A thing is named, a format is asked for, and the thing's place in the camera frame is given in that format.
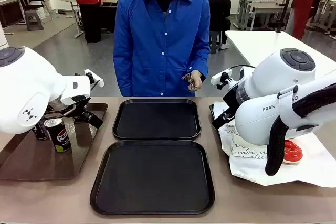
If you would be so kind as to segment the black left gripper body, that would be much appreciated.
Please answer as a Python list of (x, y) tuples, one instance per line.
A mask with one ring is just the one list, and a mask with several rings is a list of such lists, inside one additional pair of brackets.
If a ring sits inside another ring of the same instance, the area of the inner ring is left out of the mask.
[(46, 119), (73, 118), (75, 123), (89, 123), (92, 113), (86, 110), (86, 105), (91, 98), (64, 105), (60, 99), (50, 102), (46, 110)]

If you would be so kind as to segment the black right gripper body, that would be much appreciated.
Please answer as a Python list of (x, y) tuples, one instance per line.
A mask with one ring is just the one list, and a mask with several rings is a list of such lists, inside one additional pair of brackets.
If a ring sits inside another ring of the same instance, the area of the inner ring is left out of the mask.
[(236, 99), (237, 87), (232, 87), (223, 97), (224, 102), (228, 105), (228, 109), (225, 111), (226, 114), (234, 116), (238, 109), (238, 101)]

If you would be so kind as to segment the person's left hand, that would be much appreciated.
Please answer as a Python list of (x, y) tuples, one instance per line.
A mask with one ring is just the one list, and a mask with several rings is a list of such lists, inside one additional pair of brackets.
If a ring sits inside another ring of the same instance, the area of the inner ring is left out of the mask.
[(196, 92), (202, 87), (202, 74), (198, 70), (193, 70), (188, 78), (188, 89), (191, 92)]

